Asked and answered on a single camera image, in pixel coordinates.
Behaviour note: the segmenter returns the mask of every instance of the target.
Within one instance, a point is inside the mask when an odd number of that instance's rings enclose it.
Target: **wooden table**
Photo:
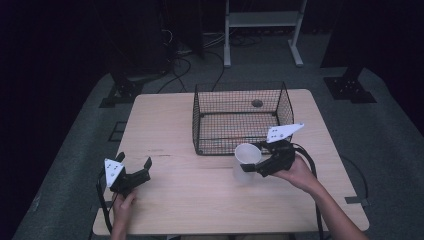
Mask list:
[[[288,90],[295,122],[305,127],[293,143],[314,159],[318,179],[361,229],[369,227],[321,114],[308,90]],[[255,176],[240,185],[232,175],[232,156],[198,156],[192,140],[193,93],[140,95],[119,148],[127,172],[142,169],[150,156],[151,180],[141,185],[129,234],[235,234],[317,231],[312,198],[288,182]],[[105,199],[111,199],[107,189]],[[108,235],[99,210],[93,232]]]

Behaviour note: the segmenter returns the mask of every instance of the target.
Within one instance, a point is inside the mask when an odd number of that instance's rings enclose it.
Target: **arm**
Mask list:
[[[127,198],[121,194],[116,196],[113,204],[113,228],[111,240],[125,240],[127,236],[127,228],[131,219],[131,205],[136,197],[136,192],[131,192]]]
[[[334,239],[368,239],[315,178],[299,155],[290,170],[276,172],[274,176],[289,181],[293,186],[311,195]]]

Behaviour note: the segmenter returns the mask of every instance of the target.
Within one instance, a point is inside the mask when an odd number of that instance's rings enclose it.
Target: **white shelf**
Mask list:
[[[296,26],[298,11],[287,12],[232,12],[229,27]]]
[[[299,11],[230,12],[230,0],[227,0],[225,9],[224,67],[231,67],[230,28],[281,26],[295,27],[293,38],[288,41],[288,44],[296,66],[302,67],[303,61],[296,44],[308,0],[299,1],[301,1]]]

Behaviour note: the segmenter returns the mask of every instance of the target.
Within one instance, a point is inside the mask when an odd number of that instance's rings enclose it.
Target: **hand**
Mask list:
[[[293,186],[307,193],[310,193],[317,185],[320,185],[303,158],[297,154],[290,170],[281,170],[272,175],[287,180]]]
[[[113,194],[112,199],[116,200],[113,204],[113,227],[112,227],[112,239],[125,239],[127,228],[131,220],[132,203],[137,196],[136,191],[132,191],[128,194],[127,198],[124,198],[121,194]]]

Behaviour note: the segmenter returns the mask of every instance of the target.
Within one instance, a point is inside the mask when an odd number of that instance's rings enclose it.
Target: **black cable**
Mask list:
[[[239,11],[236,11],[236,12],[250,12],[251,10],[252,10],[252,7],[253,7],[253,3],[255,2],[255,0],[251,0],[250,1],[250,5],[249,5],[249,7],[248,7],[248,9],[246,10],[245,8],[246,8],[246,5],[247,5],[247,0],[245,0],[244,1],[244,3],[243,3],[243,6],[242,6],[242,8],[239,10]],[[234,32],[236,32],[237,31],[237,29],[238,28],[234,28],[232,31],[231,31],[231,33],[230,33],[230,37],[231,37],[231,35],[234,33]],[[208,42],[208,43],[206,43],[203,47],[204,47],[204,49],[207,49],[207,48],[212,48],[213,46],[214,47],[219,47],[219,46],[222,46],[222,45],[224,45],[224,39],[225,39],[225,37],[224,37],[224,33],[219,33],[219,35],[221,35],[220,37],[218,37],[217,39],[215,39],[215,40],[212,40],[211,42]]]
[[[115,201],[116,201],[116,199],[118,198],[118,194],[117,193],[115,193],[115,197],[113,198],[113,200],[112,200],[112,204],[110,205],[110,208],[109,208],[109,210],[108,210],[108,212],[110,213],[110,210],[112,210],[112,208],[113,208],[113,204],[115,204]]]
[[[97,196],[99,197],[100,205],[101,205],[102,210],[103,210],[103,215],[105,217],[106,227],[109,230],[109,232],[112,233],[112,224],[110,223],[109,211],[108,211],[107,206],[106,206],[106,201],[105,201],[105,198],[103,196],[103,191],[102,191],[102,185],[100,183],[103,175],[105,175],[105,169],[104,168],[102,168],[102,170],[99,173],[99,177],[97,178],[97,184],[96,184]]]
[[[183,74],[181,74],[181,75],[177,75],[177,77],[175,77],[175,78],[173,78],[173,79],[171,79],[171,80],[169,80],[168,82],[166,82],[156,93],[160,93],[160,91],[162,91],[162,89],[164,89],[168,84],[170,84],[171,82],[173,82],[173,81],[175,81],[175,80],[177,80],[177,79],[179,79],[180,77],[182,77],[182,76],[184,76],[186,73],[188,73],[188,71],[190,71],[190,69],[191,69],[191,63],[190,63],[190,61],[188,61],[188,60],[186,60],[186,59],[184,59],[184,58],[178,58],[178,59],[180,59],[180,60],[183,60],[183,61],[185,61],[186,63],[188,63],[188,68],[187,68],[187,70],[183,73]]]
[[[211,40],[208,43],[205,43],[203,45],[204,49],[208,49],[208,48],[218,48],[218,47],[222,47],[224,45],[224,33],[216,33],[215,35],[220,35],[218,38],[215,38],[213,40]]]
[[[294,143],[293,145],[297,146],[297,148],[295,148],[295,150],[298,153],[305,156],[306,160],[308,160],[309,166],[311,167],[312,174],[315,176],[315,178],[318,179],[317,170],[316,170],[316,167],[315,167],[314,160],[312,160],[311,156],[309,156],[308,152],[306,152],[306,150],[302,146],[300,146],[299,144],[296,144],[296,143]],[[324,240],[324,230],[322,228],[321,212],[320,212],[318,205],[316,203],[315,203],[315,212],[316,212],[316,215],[317,215],[317,225],[318,225],[319,239]]]
[[[362,181],[364,183],[364,188],[365,188],[365,199],[368,199],[368,183],[367,183],[367,179],[365,178],[365,175],[362,173],[362,171],[359,169],[359,167],[349,158],[347,158],[346,156],[343,156],[340,154],[340,157],[342,160],[345,160],[347,162],[349,162],[350,164],[352,164],[353,167],[356,168],[356,170],[358,171],[359,175],[361,175]]]
[[[259,38],[258,41],[256,41],[253,37],[245,37],[241,35],[236,35],[230,39],[230,45],[232,47],[251,47],[253,45],[259,44],[262,42],[262,37],[257,36]]]
[[[151,81],[154,81],[154,80],[161,79],[164,76],[168,75],[168,73],[169,73],[169,70],[166,70],[163,73],[159,73],[156,76],[149,77],[149,78],[143,78],[143,79],[140,79],[140,80],[134,80],[134,81],[131,81],[131,82],[135,83],[135,84],[144,84],[144,83],[147,83],[147,82],[151,82]]]
[[[177,58],[178,60],[184,60],[184,61],[187,61],[187,62],[189,62],[188,60],[186,60],[186,59],[182,59],[182,58]],[[174,74],[174,76],[175,77],[177,77],[178,78],[178,81],[181,83],[181,85],[183,86],[183,89],[184,89],[184,91],[186,91],[187,92],[187,89],[185,88],[185,86],[184,86],[184,83],[183,83],[183,81],[181,80],[181,76],[178,76],[177,75],[177,73],[175,73],[175,67],[172,69],[172,73]]]
[[[222,59],[222,57],[221,57],[220,55],[218,55],[218,54],[216,54],[216,53],[214,53],[214,52],[205,51],[205,53],[209,53],[209,54],[212,54],[212,55],[217,56],[217,57],[219,58],[219,60],[221,61],[221,63],[222,63],[222,71],[221,71],[221,73],[219,74],[218,79],[215,81],[215,84],[214,84],[214,85],[213,85],[213,87],[212,87],[212,92],[213,92],[213,91],[215,90],[216,85],[218,85],[219,80],[221,80],[222,75],[224,75],[224,71],[225,71],[225,67],[224,67],[224,59]]]

